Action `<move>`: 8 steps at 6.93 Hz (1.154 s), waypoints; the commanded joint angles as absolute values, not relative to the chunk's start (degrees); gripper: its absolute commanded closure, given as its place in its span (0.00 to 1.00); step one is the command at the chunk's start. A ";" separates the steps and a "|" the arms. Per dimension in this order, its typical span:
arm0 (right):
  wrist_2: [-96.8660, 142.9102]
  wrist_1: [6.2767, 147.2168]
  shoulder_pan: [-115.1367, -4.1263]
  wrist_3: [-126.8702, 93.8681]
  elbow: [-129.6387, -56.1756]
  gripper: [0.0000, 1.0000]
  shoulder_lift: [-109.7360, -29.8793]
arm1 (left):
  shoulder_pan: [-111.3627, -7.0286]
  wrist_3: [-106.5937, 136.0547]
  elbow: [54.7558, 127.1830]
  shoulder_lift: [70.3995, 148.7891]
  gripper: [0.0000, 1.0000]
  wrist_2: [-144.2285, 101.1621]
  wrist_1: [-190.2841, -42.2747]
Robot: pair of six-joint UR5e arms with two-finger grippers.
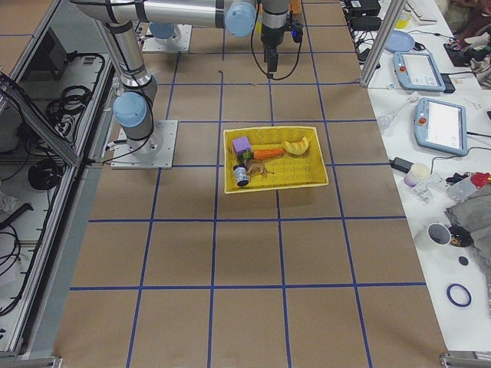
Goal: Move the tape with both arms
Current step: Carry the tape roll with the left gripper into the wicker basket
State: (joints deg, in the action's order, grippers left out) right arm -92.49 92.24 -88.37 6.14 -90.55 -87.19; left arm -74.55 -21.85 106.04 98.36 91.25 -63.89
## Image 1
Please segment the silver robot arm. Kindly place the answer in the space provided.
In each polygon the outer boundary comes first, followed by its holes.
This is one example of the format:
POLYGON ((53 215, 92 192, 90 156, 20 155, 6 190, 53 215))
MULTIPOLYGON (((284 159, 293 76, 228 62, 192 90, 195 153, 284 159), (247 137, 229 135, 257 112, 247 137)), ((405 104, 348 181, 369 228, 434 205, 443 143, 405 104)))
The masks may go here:
MULTIPOLYGON (((226 29, 237 37, 245 37, 247 35, 250 36, 249 47, 251 50, 251 55, 253 56, 255 61, 257 60, 255 49, 253 45, 253 38, 255 34, 256 21, 252 20, 233 20, 229 19, 229 22, 226 23, 226 29)), ((155 37, 155 39, 160 40, 161 43, 172 44, 176 43, 180 33, 178 25, 173 25, 169 23, 150 23, 150 32, 155 37)), ((261 23, 260 24, 261 31, 261 42, 263 45, 263 62, 266 63, 267 71, 264 71, 265 74, 269 75, 269 78, 272 78, 272 74, 275 73, 278 69, 278 52, 277 47, 282 43, 283 39, 283 28, 271 28, 268 25, 261 23)))
POLYGON ((163 134, 153 118, 157 80, 145 65, 133 24, 141 21, 174 31, 177 25, 226 29, 236 37, 252 33, 263 10, 261 41, 267 77, 278 67, 277 48, 291 31, 287 1, 76 1, 94 19, 124 87, 113 112, 127 138, 130 155, 152 159, 161 150, 163 134))

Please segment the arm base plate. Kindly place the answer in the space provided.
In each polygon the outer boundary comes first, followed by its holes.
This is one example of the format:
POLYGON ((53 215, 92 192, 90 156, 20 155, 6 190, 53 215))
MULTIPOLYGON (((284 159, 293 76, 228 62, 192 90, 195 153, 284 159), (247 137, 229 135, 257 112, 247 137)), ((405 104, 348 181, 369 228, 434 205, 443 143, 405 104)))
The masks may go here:
POLYGON ((110 161, 113 169, 171 169, 175 152, 177 120, 156 120, 154 131, 145 145, 138 151, 139 145, 129 143, 117 145, 114 149, 116 159, 110 161))
POLYGON ((191 25, 149 23, 142 37, 142 52, 147 54, 177 54, 189 51, 192 34, 191 25))

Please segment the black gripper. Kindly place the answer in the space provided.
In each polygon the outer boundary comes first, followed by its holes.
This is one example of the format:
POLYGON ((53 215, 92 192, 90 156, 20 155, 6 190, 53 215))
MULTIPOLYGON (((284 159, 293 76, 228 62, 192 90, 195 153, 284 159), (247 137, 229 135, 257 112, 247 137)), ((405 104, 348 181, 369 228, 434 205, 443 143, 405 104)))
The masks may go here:
POLYGON ((268 53, 269 51, 276 50, 277 47, 283 42, 284 33, 288 31, 288 26, 283 25, 280 28, 270 28, 266 24, 262 24, 261 27, 261 42, 263 45, 263 62, 268 63, 268 72, 275 73, 278 68, 278 55, 275 53, 268 53))

